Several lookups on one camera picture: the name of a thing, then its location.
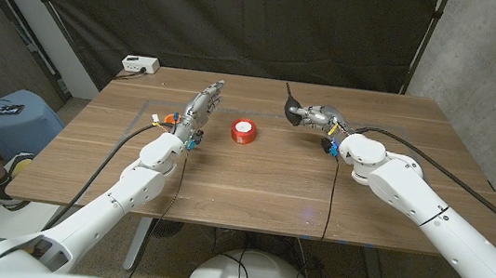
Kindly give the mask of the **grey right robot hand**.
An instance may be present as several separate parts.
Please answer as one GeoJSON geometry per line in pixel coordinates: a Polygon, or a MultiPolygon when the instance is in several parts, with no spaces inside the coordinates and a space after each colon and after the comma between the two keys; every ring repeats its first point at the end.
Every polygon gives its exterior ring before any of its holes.
{"type": "Polygon", "coordinates": [[[355,132],[341,113],[330,105],[302,107],[298,102],[289,102],[284,109],[294,126],[322,130],[331,139],[340,141],[355,132]]]}

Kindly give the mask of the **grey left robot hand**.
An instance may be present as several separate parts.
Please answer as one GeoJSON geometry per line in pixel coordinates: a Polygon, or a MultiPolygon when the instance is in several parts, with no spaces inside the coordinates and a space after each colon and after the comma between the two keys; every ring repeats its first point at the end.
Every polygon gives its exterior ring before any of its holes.
{"type": "Polygon", "coordinates": [[[221,89],[224,85],[223,80],[215,82],[186,103],[181,120],[174,130],[178,139],[188,141],[208,122],[211,113],[221,104],[221,89]]]}

